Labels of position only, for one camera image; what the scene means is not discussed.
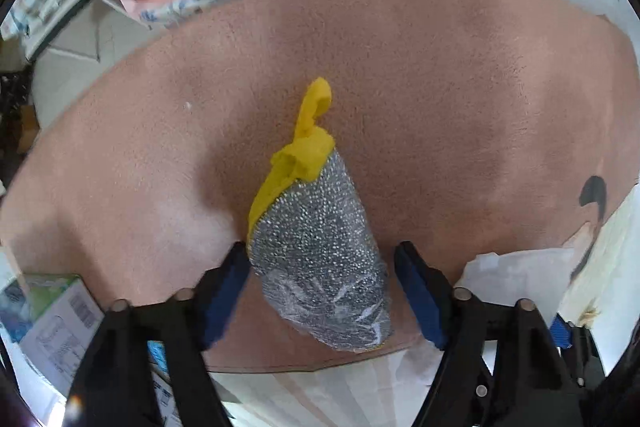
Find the yellow silver scrubbing sponge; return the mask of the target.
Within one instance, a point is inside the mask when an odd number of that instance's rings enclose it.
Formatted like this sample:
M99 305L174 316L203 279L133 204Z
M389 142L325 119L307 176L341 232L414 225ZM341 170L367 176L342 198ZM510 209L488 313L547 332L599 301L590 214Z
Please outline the yellow silver scrubbing sponge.
M282 319L334 350L359 353L393 334L390 291L354 181L318 124L331 103L330 84L317 78L250 206L247 251Z

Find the open cardboard box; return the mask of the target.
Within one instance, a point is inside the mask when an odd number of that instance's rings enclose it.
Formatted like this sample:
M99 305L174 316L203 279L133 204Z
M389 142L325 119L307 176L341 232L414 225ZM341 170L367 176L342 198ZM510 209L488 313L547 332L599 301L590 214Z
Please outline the open cardboard box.
M42 425L62 424L70 386L102 319L75 274L30 274L1 286L1 339L18 389Z

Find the white soft packet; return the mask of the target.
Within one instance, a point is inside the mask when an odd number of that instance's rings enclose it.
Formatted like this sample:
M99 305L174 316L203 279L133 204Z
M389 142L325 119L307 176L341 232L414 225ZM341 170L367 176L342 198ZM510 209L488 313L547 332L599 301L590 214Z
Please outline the white soft packet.
M482 254L465 265L457 286L485 303L512 306L528 298L542 313L555 314L570 283L573 259L573 248Z

